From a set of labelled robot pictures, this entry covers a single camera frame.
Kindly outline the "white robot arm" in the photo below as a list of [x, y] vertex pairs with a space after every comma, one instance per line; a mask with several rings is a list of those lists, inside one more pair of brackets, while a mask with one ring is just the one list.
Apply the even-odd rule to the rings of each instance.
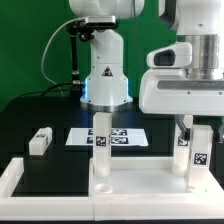
[[[141, 58], [148, 69], [139, 87], [146, 114], [173, 114], [182, 136], [183, 117], [220, 116], [216, 138], [224, 142], [224, 0], [157, 0], [158, 18], [176, 32], [174, 43]], [[69, 0], [80, 39], [91, 46], [91, 70], [81, 102], [94, 108], [130, 101], [123, 74], [124, 42], [117, 21], [136, 18], [147, 0]]]

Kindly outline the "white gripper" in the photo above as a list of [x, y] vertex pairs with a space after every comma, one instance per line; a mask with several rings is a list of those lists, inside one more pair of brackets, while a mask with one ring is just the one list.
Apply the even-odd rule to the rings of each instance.
[[175, 114], [176, 135], [190, 140], [191, 115], [223, 116], [215, 139], [224, 143], [224, 80], [192, 80], [184, 69], [149, 69], [142, 77], [139, 107], [146, 114]]

